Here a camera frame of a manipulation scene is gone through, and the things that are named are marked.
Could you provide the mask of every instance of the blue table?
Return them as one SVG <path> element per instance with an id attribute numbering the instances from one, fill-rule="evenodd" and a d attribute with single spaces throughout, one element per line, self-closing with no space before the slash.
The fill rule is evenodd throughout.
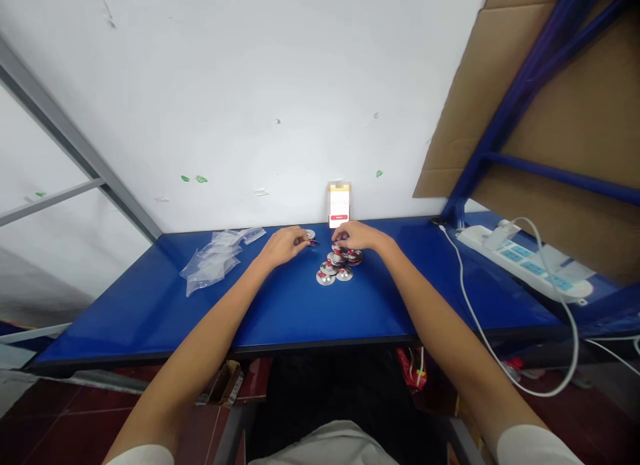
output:
<path id="1" fill-rule="evenodd" d="M 442 232 L 428 217 L 367 222 L 392 236 L 424 276 L 472 328 L 459 287 L 459 264 Z M 326 223 L 305 225 L 319 247 L 308 247 L 277 268 L 264 283 L 235 336 L 231 356 L 276 354 L 287 349 L 353 344 L 407 344 L 415 329 L 379 256 L 364 251 L 364 262 L 349 282 L 320 286 L 315 273 L 331 249 Z M 267 235 L 243 246 L 241 263 L 226 278 L 185 297 L 178 273 L 211 232 L 161 236 L 109 289 L 30 364 L 31 370 L 79 370 L 149 363 L 168 357 L 197 322 L 235 283 L 257 256 Z M 461 250 L 465 284 L 489 337 L 556 336 L 558 319 L 508 274 L 477 263 Z"/>

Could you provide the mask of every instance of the plastic bag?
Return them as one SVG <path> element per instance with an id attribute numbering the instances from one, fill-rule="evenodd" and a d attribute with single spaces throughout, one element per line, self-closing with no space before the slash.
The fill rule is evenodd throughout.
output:
<path id="1" fill-rule="evenodd" d="M 241 238 L 242 235 L 238 231 L 214 231 L 211 235 L 211 243 L 222 246 L 233 246 L 237 245 Z"/>
<path id="2" fill-rule="evenodd" d="M 264 228 L 254 227 L 247 228 L 246 230 L 241 231 L 240 235 L 242 235 L 242 240 L 243 242 L 245 242 L 245 245 L 249 245 L 266 233 L 267 232 L 264 230 Z"/>
<path id="3" fill-rule="evenodd" d="M 195 290 L 211 286 L 222 280 L 240 260 L 235 256 L 242 252 L 242 248 L 235 246 L 221 246 L 211 242 L 202 250 L 193 254 L 187 266 L 180 272 L 180 276 L 187 280 L 187 297 Z"/>
<path id="4" fill-rule="evenodd" d="M 187 266 L 180 272 L 180 276 L 187 280 L 187 297 L 195 290 L 219 282 L 240 263 L 235 257 L 242 252 L 242 247 L 238 244 L 240 240 L 249 245 L 265 233 L 266 231 L 260 227 L 242 231 L 214 231 L 211 242 L 202 250 L 196 250 Z"/>

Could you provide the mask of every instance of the white sleeve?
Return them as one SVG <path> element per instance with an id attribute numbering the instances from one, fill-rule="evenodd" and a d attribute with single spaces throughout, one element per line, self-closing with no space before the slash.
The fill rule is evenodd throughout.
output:
<path id="1" fill-rule="evenodd" d="M 498 439 L 497 455 L 500 465 L 582 464 L 556 435 L 535 425 L 506 429 Z"/>
<path id="2" fill-rule="evenodd" d="M 162 445 L 140 445 L 121 453 L 107 465 L 173 465 L 173 455 Z"/>

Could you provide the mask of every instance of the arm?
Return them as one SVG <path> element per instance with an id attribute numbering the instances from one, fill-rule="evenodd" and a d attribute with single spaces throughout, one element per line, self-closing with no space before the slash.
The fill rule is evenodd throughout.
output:
<path id="1" fill-rule="evenodd" d="M 409 261 L 389 236 L 357 221 L 348 221 L 333 234 L 346 238 L 341 246 L 371 248 L 389 269 L 411 321 L 429 354 L 440 365 L 469 405 L 489 447 L 518 424 L 546 425 L 506 377 L 465 322 Z"/>
<path id="2" fill-rule="evenodd" d="M 309 245 L 299 226 L 275 232 L 231 289 L 203 317 L 160 369 L 116 437 L 104 463 L 139 445 L 175 454 L 196 398 L 220 368 L 233 336 L 269 273 Z"/>

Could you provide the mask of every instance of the blue metal frame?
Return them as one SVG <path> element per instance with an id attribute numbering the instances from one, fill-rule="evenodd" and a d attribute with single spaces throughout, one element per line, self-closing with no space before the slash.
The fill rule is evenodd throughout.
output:
<path id="1" fill-rule="evenodd" d="M 578 188 L 592 191 L 593 193 L 598 193 L 600 195 L 630 203 L 631 205 L 640 206 L 640 189 L 637 188 L 616 185 L 615 183 L 609 183 L 608 181 L 579 175 L 577 173 L 571 173 L 570 171 L 541 165 L 540 163 L 534 163 L 533 161 L 516 158 L 510 155 L 503 155 L 501 153 L 489 152 L 485 155 L 485 159 L 494 163 L 502 163 L 503 165 L 508 165 L 512 168 L 534 173 L 545 178 L 551 178 L 555 181 L 567 183 Z"/>
<path id="2" fill-rule="evenodd" d="M 492 163 L 501 163 L 640 206 L 638 189 L 499 153 L 542 87 L 628 10 L 633 0 L 614 0 L 580 30 L 596 2 L 597 0 L 558 0 L 443 208 L 441 217 L 451 225 L 461 227 L 464 224 L 464 205 Z M 587 307 L 576 309 L 575 317 L 583 326 L 583 331 L 593 336 L 603 333 L 602 327 L 614 322 L 621 324 L 626 330 L 640 328 L 639 310 L 640 284 L 635 284 Z"/>

